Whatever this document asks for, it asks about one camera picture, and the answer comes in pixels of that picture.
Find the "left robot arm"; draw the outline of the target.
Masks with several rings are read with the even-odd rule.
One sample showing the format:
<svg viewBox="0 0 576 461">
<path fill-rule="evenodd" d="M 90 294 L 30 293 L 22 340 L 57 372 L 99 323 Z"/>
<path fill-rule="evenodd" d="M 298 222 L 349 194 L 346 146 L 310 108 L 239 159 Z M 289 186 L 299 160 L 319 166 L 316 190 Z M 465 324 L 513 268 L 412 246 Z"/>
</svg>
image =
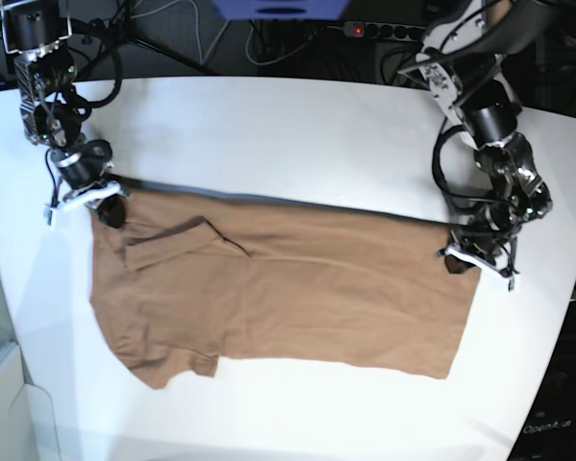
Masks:
<svg viewBox="0 0 576 461">
<path fill-rule="evenodd" d="M 502 73 L 502 63 L 543 32 L 562 10 L 560 1 L 464 1 L 435 19 L 421 38 L 413 64 L 444 114 L 432 151 L 431 171 L 453 219 L 438 254 L 451 274 L 471 268 L 515 287 L 517 236 L 552 208 L 532 146 L 518 129 L 522 104 Z M 491 187 L 454 189 L 445 177 L 445 143 L 460 136 Z"/>
</svg>

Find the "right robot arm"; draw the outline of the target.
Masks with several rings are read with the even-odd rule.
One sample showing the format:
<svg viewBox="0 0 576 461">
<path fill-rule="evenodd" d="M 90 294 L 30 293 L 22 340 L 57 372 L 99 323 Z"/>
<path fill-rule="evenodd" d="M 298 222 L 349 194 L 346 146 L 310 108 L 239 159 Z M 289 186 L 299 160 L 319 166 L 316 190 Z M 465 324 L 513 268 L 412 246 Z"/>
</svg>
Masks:
<svg viewBox="0 0 576 461">
<path fill-rule="evenodd" d="M 62 15 L 61 1 L 2 1 L 5 51 L 13 58 L 26 138 L 45 147 L 44 162 L 52 182 L 46 208 L 51 220 L 61 209 L 85 206 L 101 224 L 121 228 L 126 221 L 127 190 L 108 177 L 113 151 L 108 141 L 83 132 L 96 109 L 111 103 L 123 83 L 123 64 L 112 40 L 94 27 Z M 73 35 L 99 39 L 114 67 L 108 96 L 89 101 L 75 87 L 78 67 L 67 41 Z"/>
</svg>

